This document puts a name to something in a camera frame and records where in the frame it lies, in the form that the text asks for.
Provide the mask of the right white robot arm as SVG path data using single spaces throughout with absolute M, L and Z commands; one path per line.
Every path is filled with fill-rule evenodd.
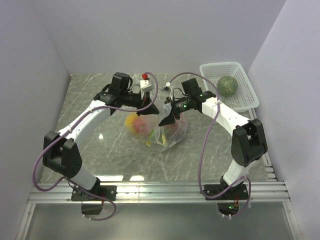
M 268 151 L 263 124 L 257 118 L 251 120 L 238 114 L 225 105 L 217 94 L 203 91 L 195 78 L 182 82 L 182 88 L 183 97 L 176 99 L 170 82 L 165 84 L 164 90 L 170 92 L 166 103 L 171 106 L 171 111 L 159 126 L 172 125 L 182 113 L 196 110 L 212 118 L 213 123 L 218 123 L 231 135 L 232 162 L 222 176 L 218 193 L 218 196 L 231 200 L 238 193 L 237 185 L 245 179 L 255 161 Z

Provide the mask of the clear plastic bag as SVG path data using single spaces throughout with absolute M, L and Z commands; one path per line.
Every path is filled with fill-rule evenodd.
M 132 126 L 126 128 L 126 135 L 136 144 L 141 145 L 143 147 L 146 147 L 147 149 L 151 151 L 156 152 L 164 152 L 168 150 L 169 148 L 173 147 L 174 145 L 181 142 L 186 134 L 188 129 L 188 121 L 184 117 L 184 115 L 180 116 L 180 119 L 175 120 L 175 124 L 178 123 L 182 126 L 182 129 L 184 130 L 184 136 L 181 136 L 179 138 L 166 138 L 164 135 L 164 128 L 163 126 L 159 126 L 159 123 L 161 120 L 163 120 L 165 117 L 169 115 L 171 112 L 172 107 L 169 103 L 162 105 L 162 110 L 160 110 L 159 114 L 150 114 L 150 115 L 140 115 L 138 116 L 136 113 L 130 113 L 129 115 L 137 115 L 137 118 L 145 119 L 149 124 L 149 134 L 147 135 L 136 135 L 133 132 Z

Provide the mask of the pink fake dragon fruit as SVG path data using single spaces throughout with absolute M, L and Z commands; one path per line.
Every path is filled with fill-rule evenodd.
M 132 131 L 139 136 L 148 135 L 150 133 L 149 123 L 143 118 L 136 118 L 132 122 Z

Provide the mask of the bright red fake apple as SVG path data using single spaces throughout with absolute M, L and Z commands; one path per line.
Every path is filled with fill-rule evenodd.
M 184 130 L 178 123 L 163 126 L 164 136 L 170 138 L 180 138 L 184 136 Z

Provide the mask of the fake orange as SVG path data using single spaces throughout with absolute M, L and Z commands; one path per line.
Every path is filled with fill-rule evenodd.
M 131 127 L 133 125 L 133 123 L 135 122 L 135 120 L 137 119 L 137 115 L 136 114 L 130 114 L 126 117 L 125 119 L 125 126 L 126 127 Z

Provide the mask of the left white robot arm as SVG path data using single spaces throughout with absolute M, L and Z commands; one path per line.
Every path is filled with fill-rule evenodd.
M 150 96 L 151 91 L 158 93 L 158 81 L 150 81 L 153 77 L 150 72 L 143 73 L 140 90 L 134 93 L 130 75 L 116 72 L 111 83 L 94 96 L 74 121 L 58 132 L 50 131 L 45 135 L 40 155 L 43 165 L 82 188 L 82 194 L 89 201 L 97 200 L 101 195 L 101 181 L 84 167 L 79 146 L 100 122 L 116 111 L 133 112 L 138 116 L 159 114 L 155 99 Z

